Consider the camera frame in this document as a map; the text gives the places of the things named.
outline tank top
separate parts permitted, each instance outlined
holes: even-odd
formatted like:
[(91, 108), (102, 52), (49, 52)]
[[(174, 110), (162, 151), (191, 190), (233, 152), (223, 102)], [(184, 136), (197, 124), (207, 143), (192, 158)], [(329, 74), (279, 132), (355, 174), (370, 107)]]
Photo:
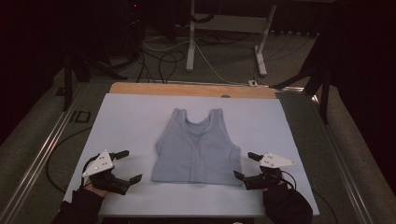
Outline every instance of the tank top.
[(156, 143), (158, 160), (153, 181), (241, 185), (233, 170), (241, 170), (240, 147), (231, 141), (222, 109), (211, 109), (198, 123), (176, 108)]

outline robotic arm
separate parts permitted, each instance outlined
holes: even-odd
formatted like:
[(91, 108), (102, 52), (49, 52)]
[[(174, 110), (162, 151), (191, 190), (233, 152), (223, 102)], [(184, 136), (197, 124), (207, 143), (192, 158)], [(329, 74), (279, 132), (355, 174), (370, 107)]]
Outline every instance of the robotic arm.
[(249, 152), (247, 156), (254, 161), (260, 162), (260, 170), (262, 171), (259, 175), (244, 176), (243, 174), (233, 171), (234, 176), (243, 181), (247, 190), (250, 189), (269, 189), (279, 184), (279, 182), (285, 181), (282, 177), (282, 171), (280, 166), (293, 165), (294, 162), (288, 159), (277, 156), (273, 153), (267, 153), (265, 155), (257, 155)]
[(129, 187), (137, 184), (142, 179), (142, 175), (136, 175), (129, 181), (116, 178), (111, 171), (114, 169), (114, 159), (122, 159), (129, 156), (129, 151), (125, 150), (119, 153), (108, 153), (107, 150), (101, 154), (90, 158), (84, 166), (81, 186), (84, 185), (84, 177), (89, 176), (92, 185), (96, 189), (107, 190), (110, 192), (125, 195)]

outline cable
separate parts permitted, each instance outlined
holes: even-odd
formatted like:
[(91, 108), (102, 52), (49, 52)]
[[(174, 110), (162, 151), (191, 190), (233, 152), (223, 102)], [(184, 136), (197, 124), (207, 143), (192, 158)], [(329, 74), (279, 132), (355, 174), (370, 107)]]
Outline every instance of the cable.
[(83, 133), (83, 132), (88, 131), (88, 130), (91, 129), (91, 128), (92, 128), (92, 127), (89, 127), (89, 128), (83, 129), (83, 130), (81, 130), (81, 131), (79, 131), (79, 132), (76, 132), (76, 133), (73, 133), (73, 134), (67, 136), (64, 140), (60, 141), (60, 142), (52, 149), (51, 153), (49, 154), (49, 157), (48, 157), (47, 162), (46, 162), (46, 176), (47, 176), (47, 179), (48, 179), (49, 182), (53, 185), (53, 187), (55, 187), (56, 189), (60, 190), (60, 191), (63, 192), (63, 193), (66, 193), (66, 190), (63, 189), (63, 188), (61, 188), (61, 187), (59, 187), (57, 184), (55, 184), (55, 182), (54, 182), (54, 181), (52, 180), (52, 178), (50, 177), (50, 159), (51, 159), (53, 153), (55, 152), (55, 150), (56, 150), (61, 144), (63, 144), (65, 141), (69, 140), (70, 138), (72, 138), (72, 137), (74, 137), (74, 136), (76, 136), (76, 135), (78, 135), (78, 134), (80, 134), (80, 133)]
[(294, 52), (292, 52), (292, 53), (285, 54), (285, 55), (283, 55), (283, 56), (280, 57), (280, 58), (268, 59), (268, 60), (264, 60), (264, 61), (267, 63), (267, 62), (269, 62), (269, 61), (280, 60), (280, 59), (286, 58), (287, 56), (290, 56), (290, 55), (292, 55), (292, 54), (295, 54), (299, 49), (301, 49), (302, 47), (304, 47), (304, 46), (308, 43), (308, 40), (309, 40), (309, 37), (305, 40), (305, 43), (303, 43), (300, 47), (298, 47), (298, 48), (297, 48)]
[(314, 189), (314, 188), (311, 188), (312, 189), (312, 191), (314, 191), (318, 196), (319, 196), (319, 198), (323, 201), (323, 202), (325, 202), (326, 204), (327, 204), (327, 206), (330, 208), (330, 210), (332, 211), (332, 215), (334, 216), (334, 219), (335, 219), (335, 224), (338, 224), (338, 218), (337, 218), (337, 215), (335, 214), (335, 212), (334, 212), (334, 210), (332, 209), (332, 207), (329, 205), (329, 203)]
[(284, 174), (289, 175), (291, 177), (291, 179), (293, 179), (293, 181), (294, 181), (294, 189), (297, 190), (297, 182), (294, 179), (294, 177), (291, 174), (289, 174), (288, 172), (286, 172), (286, 171), (281, 171), (281, 172), (284, 173)]
[[(157, 57), (157, 56), (155, 56), (155, 55), (153, 55), (153, 54), (150, 54), (150, 53), (148, 53), (148, 52), (145, 51), (145, 50), (143, 50), (143, 52), (146, 53), (148, 56), (153, 57), (153, 58), (159, 60), (158, 72), (159, 72), (159, 74), (160, 74), (161, 79), (163, 80), (163, 84), (167, 84), (169, 77), (172, 76), (172, 75), (175, 73), (175, 71), (176, 71), (176, 69), (177, 69), (177, 63), (178, 63), (178, 62), (181, 62), (181, 61), (183, 61), (183, 60), (185, 59), (185, 54), (184, 54), (183, 52), (181, 52), (181, 51), (170, 51), (170, 52), (165, 52), (165, 54), (164, 54), (161, 58), (159, 58), (159, 57)], [(177, 59), (177, 58), (173, 55), (174, 53), (179, 53), (179, 54), (181, 54), (182, 57), (179, 58), (179, 59)], [(168, 55), (171, 56), (174, 60), (173, 60), (173, 61), (167, 61), (167, 60), (165, 60), (164, 57), (166, 57), (166, 56), (168, 56)], [(161, 69), (161, 65), (162, 65), (163, 63), (174, 63), (174, 64), (175, 64), (175, 66), (174, 66), (172, 72), (170, 72), (170, 74), (169, 74), (168, 76), (166, 76), (166, 78), (164, 78), (165, 76), (163, 75), (163, 72), (162, 72), (162, 69)]]
[[(82, 173), (84, 174), (84, 172), (87, 170), (88, 165), (92, 162), (95, 161), (97, 158), (99, 157), (99, 155), (94, 156), (92, 158), (90, 158), (87, 162), (85, 162), (84, 168), (82, 168)], [(91, 183), (84, 185), (84, 176), (81, 176), (81, 185), (79, 186), (81, 189), (89, 186)]]
[(279, 50), (277, 50), (275, 53), (273, 53), (271, 56), (267, 57), (266, 59), (264, 59), (264, 61), (269, 60), (270, 58), (274, 57), (276, 54), (278, 54), (283, 48), (285, 48), (293, 39), (293, 35), (290, 37), (289, 41), (286, 42), (286, 44), (284, 44)]
[[(222, 35), (221, 32), (213, 31), (213, 32), (210, 32), (210, 33), (208, 33), (207, 35), (201, 37), (199, 40), (200, 40), (201, 42), (204, 42), (206, 45), (216, 45), (216, 44), (227, 45), (227, 44), (233, 44), (233, 43), (236, 43), (236, 42), (238, 42), (238, 41), (245, 40), (245, 39), (247, 39), (247, 38), (251, 35), (251, 33), (242, 33), (242, 34), (243, 34), (243, 35), (242, 35), (241, 37), (239, 37), (239, 38), (231, 38), (231, 37)], [(213, 36), (213, 37), (215, 37), (215, 41), (212, 41), (212, 40), (205, 40), (205, 37), (208, 37), (208, 36)], [(228, 42), (221, 42), (221, 41), (220, 41), (220, 38), (227, 39), (227, 40), (231, 40), (231, 41), (228, 41)]]
[(128, 60), (128, 61), (126, 61), (124, 63), (119, 63), (119, 64), (115, 64), (115, 65), (109, 66), (108, 68), (110, 68), (110, 69), (112, 69), (112, 70), (114, 70), (116, 72), (120, 72), (120, 71), (125, 70), (128, 67), (134, 65), (135, 63), (136, 63), (136, 60)]
[(194, 44), (194, 45), (195, 45), (195, 47), (198, 48), (199, 52), (201, 53), (201, 55), (202, 55), (202, 57), (204, 58), (204, 60), (205, 60), (205, 62), (207, 63), (207, 65), (212, 69), (213, 73), (214, 73), (219, 79), (221, 79), (221, 80), (224, 81), (224, 82), (230, 83), (230, 84), (248, 86), (248, 84), (245, 84), (245, 83), (231, 82), (231, 81), (228, 81), (228, 80), (222, 78), (222, 77), (215, 71), (215, 69), (212, 67), (212, 65), (207, 61), (205, 55), (202, 53), (202, 51), (201, 51), (201, 49), (198, 47), (198, 45), (196, 45), (196, 44)]
[(176, 44), (176, 45), (174, 45), (174, 46), (172, 46), (172, 47), (170, 47), (170, 48), (167, 48), (167, 49), (154, 49), (154, 48), (151, 48), (149, 45), (147, 45), (145, 42), (142, 42), (142, 43), (143, 43), (143, 45), (146, 46), (146, 48), (148, 48), (148, 49), (161, 52), (161, 51), (168, 51), (169, 49), (174, 49), (175, 47), (177, 47), (177, 46), (179, 46), (179, 45), (182, 45), (182, 44), (188, 44), (188, 43), (190, 43), (190, 41), (183, 41), (183, 42), (178, 43), (178, 44)]
[(139, 76), (137, 77), (136, 83), (138, 83), (139, 80), (140, 80), (140, 78), (142, 77), (143, 69), (144, 69), (144, 68), (146, 68), (146, 78), (148, 79), (148, 83), (149, 83), (149, 80), (150, 80), (150, 79), (151, 79), (154, 83), (156, 83), (155, 80), (154, 80), (154, 78), (152, 77), (151, 73), (149, 72), (149, 68), (146, 66), (146, 58), (145, 58), (145, 55), (144, 55), (144, 53), (143, 53), (143, 50), (140, 50), (139, 53), (140, 53), (140, 55), (142, 56), (142, 62), (140, 62), (140, 63), (142, 64), (142, 67), (140, 68)]

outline neckline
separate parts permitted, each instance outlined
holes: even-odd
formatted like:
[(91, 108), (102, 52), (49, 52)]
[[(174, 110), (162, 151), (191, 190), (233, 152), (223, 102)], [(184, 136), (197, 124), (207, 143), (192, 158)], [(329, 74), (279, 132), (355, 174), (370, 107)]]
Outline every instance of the neckline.
[(202, 135), (204, 133), (207, 133), (212, 127), (212, 124), (214, 122), (215, 113), (216, 113), (215, 109), (211, 109), (209, 112), (209, 115), (206, 118), (204, 118), (203, 120), (201, 120), (199, 122), (192, 122), (187, 117), (186, 109), (179, 109), (179, 111), (181, 112), (181, 122), (182, 122), (184, 128), (186, 128), (186, 130), (188, 130), (188, 132), (190, 132), (194, 135)]

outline white tabletop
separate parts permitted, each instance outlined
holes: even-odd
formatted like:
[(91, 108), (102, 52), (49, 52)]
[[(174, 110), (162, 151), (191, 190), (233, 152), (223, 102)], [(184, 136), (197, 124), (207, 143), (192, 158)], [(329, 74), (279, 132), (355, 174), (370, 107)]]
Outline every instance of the white tabletop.
[(175, 108), (187, 109), (188, 119), (198, 122), (212, 108), (222, 108), (232, 141), (242, 148), (242, 171), (258, 175), (259, 164), (248, 152), (273, 152), (296, 164), (282, 170), (292, 174), (298, 190), (311, 204), (314, 215), (318, 207), (289, 124), (277, 99), (235, 99), (194, 96), (148, 96), (133, 94), (106, 95), (87, 144), (64, 199), (71, 201), (72, 190), (80, 184), (86, 161), (107, 149), (129, 150), (129, 157), (114, 161), (113, 174), (120, 179), (143, 174), (142, 181), (129, 188), (126, 195), (109, 194), (100, 216), (130, 217), (255, 217), (263, 216), (262, 193), (245, 186), (207, 184), (154, 183), (153, 166), (158, 158), (155, 143), (163, 133)]

